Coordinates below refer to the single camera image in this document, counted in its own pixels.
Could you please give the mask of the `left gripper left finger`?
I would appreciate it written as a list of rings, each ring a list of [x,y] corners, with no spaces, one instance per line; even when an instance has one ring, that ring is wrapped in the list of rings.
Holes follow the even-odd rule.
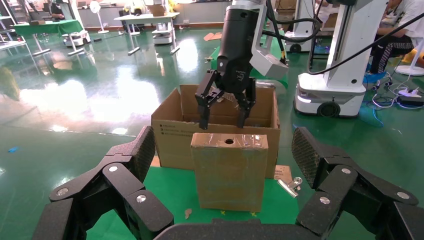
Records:
[[[102,215],[114,211],[137,240],[152,240],[174,224],[173,214],[144,181],[155,156],[151,126],[111,147],[97,166],[49,195],[34,240],[84,240]]]

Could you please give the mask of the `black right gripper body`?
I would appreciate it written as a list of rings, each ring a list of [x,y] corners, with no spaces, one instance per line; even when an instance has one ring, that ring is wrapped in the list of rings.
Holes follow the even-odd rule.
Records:
[[[256,11],[230,6],[225,13],[218,57],[218,93],[239,94],[252,89],[256,79],[251,76],[250,60],[255,27],[259,14]]]

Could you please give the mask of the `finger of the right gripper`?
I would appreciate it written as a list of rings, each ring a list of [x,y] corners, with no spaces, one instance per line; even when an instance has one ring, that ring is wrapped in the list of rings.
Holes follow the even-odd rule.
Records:
[[[239,106],[236,126],[242,129],[256,103],[256,78],[249,77],[248,80],[244,81],[243,85],[239,84],[234,89],[233,95]]]
[[[199,127],[202,130],[208,129],[211,106],[225,93],[225,91],[219,87],[221,78],[222,76],[217,70],[208,69],[196,90],[195,99],[198,104],[197,109],[200,115]]]

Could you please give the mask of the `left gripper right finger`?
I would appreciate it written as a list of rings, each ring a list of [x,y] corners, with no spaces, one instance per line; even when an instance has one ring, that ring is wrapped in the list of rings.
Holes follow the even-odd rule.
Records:
[[[325,240],[342,213],[353,215],[377,240],[421,240],[424,210],[407,190],[361,168],[342,148],[295,129],[292,156],[314,190],[296,224]]]

